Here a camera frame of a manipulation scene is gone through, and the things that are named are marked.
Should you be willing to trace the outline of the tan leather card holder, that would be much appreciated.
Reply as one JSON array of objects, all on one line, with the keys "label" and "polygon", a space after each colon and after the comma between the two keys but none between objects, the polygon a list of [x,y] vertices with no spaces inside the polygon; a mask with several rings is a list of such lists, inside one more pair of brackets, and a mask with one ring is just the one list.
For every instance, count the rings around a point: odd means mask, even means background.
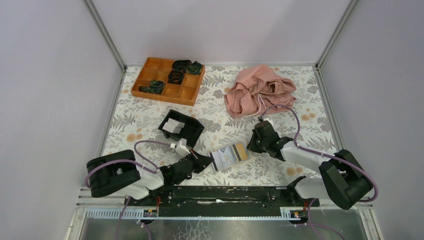
[{"label": "tan leather card holder", "polygon": [[212,150],[209,156],[213,158],[212,164],[215,171],[222,171],[252,158],[245,141],[218,147]]}]

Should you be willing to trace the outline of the blue credit card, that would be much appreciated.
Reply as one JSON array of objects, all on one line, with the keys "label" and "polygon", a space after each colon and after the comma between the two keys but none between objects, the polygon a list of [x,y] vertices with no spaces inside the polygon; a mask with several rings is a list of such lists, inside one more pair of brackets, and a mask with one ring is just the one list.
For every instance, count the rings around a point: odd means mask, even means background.
[{"label": "blue credit card", "polygon": [[219,148],[217,151],[225,168],[231,167],[237,163],[235,153],[231,146]]}]

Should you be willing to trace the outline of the black card box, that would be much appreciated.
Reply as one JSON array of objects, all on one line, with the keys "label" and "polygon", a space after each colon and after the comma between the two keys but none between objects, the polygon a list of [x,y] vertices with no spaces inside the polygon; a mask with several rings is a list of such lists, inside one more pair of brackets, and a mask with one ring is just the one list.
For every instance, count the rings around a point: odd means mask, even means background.
[{"label": "black card box", "polygon": [[185,139],[186,144],[192,148],[195,147],[204,129],[204,125],[196,118],[173,109],[166,114],[158,127],[167,139],[176,141]]}]

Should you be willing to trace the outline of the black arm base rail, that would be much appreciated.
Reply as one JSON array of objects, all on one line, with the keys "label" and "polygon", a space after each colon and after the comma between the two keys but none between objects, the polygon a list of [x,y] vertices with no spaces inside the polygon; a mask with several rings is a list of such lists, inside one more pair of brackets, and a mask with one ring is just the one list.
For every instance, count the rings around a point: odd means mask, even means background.
[{"label": "black arm base rail", "polygon": [[136,200],[131,207],[152,207],[160,217],[281,217],[281,208],[303,211],[320,202],[300,199],[287,187],[173,186]]}]

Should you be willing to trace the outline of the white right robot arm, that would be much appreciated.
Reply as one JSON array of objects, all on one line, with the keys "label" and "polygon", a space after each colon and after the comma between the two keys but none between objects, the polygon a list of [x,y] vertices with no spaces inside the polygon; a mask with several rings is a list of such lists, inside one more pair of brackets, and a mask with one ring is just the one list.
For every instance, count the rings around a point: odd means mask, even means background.
[{"label": "white right robot arm", "polygon": [[254,126],[247,148],[254,153],[267,153],[280,161],[303,166],[320,175],[315,178],[302,176],[287,186],[286,198],[293,206],[299,206],[305,200],[325,199],[348,210],[374,188],[348,150],[342,149],[334,155],[314,149],[305,150],[295,145],[294,139],[280,137],[267,120]]}]

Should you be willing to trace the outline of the gold credit card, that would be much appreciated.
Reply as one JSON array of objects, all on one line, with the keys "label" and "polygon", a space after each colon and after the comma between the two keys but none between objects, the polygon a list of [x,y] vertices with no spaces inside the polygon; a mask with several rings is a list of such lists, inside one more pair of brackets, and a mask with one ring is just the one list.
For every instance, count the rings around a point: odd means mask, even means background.
[{"label": "gold credit card", "polygon": [[251,159],[251,154],[248,151],[246,143],[244,141],[233,144],[232,149],[237,162],[243,162]]}]

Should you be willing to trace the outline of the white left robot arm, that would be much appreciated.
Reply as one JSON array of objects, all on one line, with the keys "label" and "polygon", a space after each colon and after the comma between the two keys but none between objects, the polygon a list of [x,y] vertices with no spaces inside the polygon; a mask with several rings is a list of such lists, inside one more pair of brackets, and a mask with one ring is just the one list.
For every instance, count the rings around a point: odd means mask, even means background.
[{"label": "white left robot arm", "polygon": [[122,194],[148,206],[155,200],[155,192],[163,192],[193,174],[201,173],[214,162],[211,156],[201,155],[194,150],[174,164],[151,170],[136,161],[132,150],[123,150],[86,163],[85,185],[93,198]]}]

